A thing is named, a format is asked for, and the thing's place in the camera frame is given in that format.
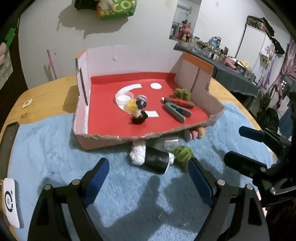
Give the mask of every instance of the green shopping bag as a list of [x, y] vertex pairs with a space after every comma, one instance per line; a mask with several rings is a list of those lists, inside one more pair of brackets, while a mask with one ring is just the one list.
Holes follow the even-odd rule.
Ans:
[[110, 19], [133, 16], [137, 6], [137, 0], [112, 0], [114, 6], [108, 11], [97, 9], [99, 19]]

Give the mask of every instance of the white electronic device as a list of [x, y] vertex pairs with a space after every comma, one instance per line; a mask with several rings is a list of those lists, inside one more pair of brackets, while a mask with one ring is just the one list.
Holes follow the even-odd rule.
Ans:
[[11, 178], [5, 178], [3, 183], [3, 197], [6, 217], [11, 225], [16, 228], [23, 228], [23, 221], [20, 212], [18, 183]]

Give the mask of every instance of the white wall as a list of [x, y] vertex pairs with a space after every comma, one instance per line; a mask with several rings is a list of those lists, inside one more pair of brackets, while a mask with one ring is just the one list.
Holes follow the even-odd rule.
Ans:
[[86, 48], [132, 44], [173, 49], [176, 44], [168, 36], [177, 0], [139, 0], [133, 17], [115, 20], [77, 11], [74, 2], [36, 0], [21, 16], [20, 58], [28, 88], [52, 80], [47, 49], [62, 78], [75, 74], [75, 57]]
[[[194, 29], [195, 29], [198, 13], [200, 11], [201, 0], [191, 0], [191, 1], [178, 0], [178, 4], [185, 6], [187, 8], [192, 7], [192, 12], [191, 12], [191, 14], [188, 15], [187, 20], [188, 20], [188, 23], [191, 23], [191, 31], [193, 33]], [[176, 22], [175, 20], [178, 19], [180, 11], [182, 11], [182, 9], [177, 8], [176, 13], [175, 13], [175, 17], [174, 17], [174, 22]]]
[[[265, 17], [275, 31], [275, 39], [286, 51], [290, 35], [276, 14], [261, 0], [202, 0], [194, 36], [205, 42], [213, 36], [220, 36], [220, 47], [227, 47], [228, 54], [235, 57], [248, 15]], [[276, 59], [270, 77], [271, 82], [275, 81], [283, 61], [284, 56]]]

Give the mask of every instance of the pink box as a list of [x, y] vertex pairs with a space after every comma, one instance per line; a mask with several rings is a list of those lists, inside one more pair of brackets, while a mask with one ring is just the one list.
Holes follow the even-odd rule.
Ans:
[[[212, 72], [211, 64], [176, 50], [126, 45], [84, 50], [76, 58], [79, 97], [73, 133], [83, 150], [91, 150], [213, 125], [224, 106], [208, 92]], [[163, 109], [161, 98], [176, 88], [190, 90], [195, 103], [184, 123]], [[119, 91], [147, 96], [149, 118], [143, 124], [131, 124], [132, 115], [117, 105]]]

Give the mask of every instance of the gray clothespin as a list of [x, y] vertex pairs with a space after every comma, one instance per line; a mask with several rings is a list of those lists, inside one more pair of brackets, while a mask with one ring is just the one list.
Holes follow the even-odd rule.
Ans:
[[175, 105], [171, 102], [167, 102], [164, 104], [163, 108], [169, 112], [172, 116], [174, 116], [178, 121], [184, 123], [186, 121], [184, 116], [190, 117], [192, 116], [192, 112], [184, 109], [181, 106]]

